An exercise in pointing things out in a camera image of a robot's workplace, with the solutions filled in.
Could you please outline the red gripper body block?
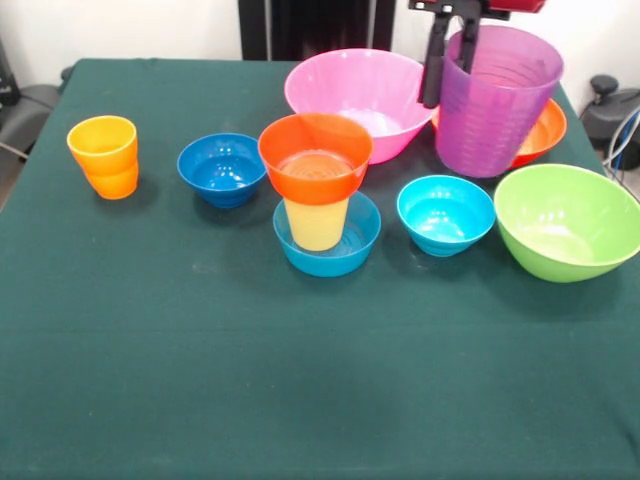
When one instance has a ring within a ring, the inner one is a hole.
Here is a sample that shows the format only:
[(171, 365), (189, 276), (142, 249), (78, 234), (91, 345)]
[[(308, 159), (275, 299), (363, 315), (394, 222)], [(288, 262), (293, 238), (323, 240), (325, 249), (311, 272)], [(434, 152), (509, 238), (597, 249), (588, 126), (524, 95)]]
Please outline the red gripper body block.
[(512, 12), (538, 13), (544, 4), (544, 0), (409, 0), (408, 8), (440, 16), (457, 16), (465, 20), (508, 20)]

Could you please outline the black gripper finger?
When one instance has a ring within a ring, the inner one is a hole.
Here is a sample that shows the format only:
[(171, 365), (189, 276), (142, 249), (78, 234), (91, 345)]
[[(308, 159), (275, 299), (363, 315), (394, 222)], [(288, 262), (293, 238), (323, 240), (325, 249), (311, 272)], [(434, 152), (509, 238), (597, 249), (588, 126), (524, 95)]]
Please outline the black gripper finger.
[(472, 72), (480, 21), (481, 17), (477, 15), (461, 16), (462, 30), (457, 64), (466, 73)]
[(419, 97), (420, 102), (429, 109), (435, 108), (440, 101), (445, 38), (451, 17), (449, 13), (436, 13), (429, 34)]

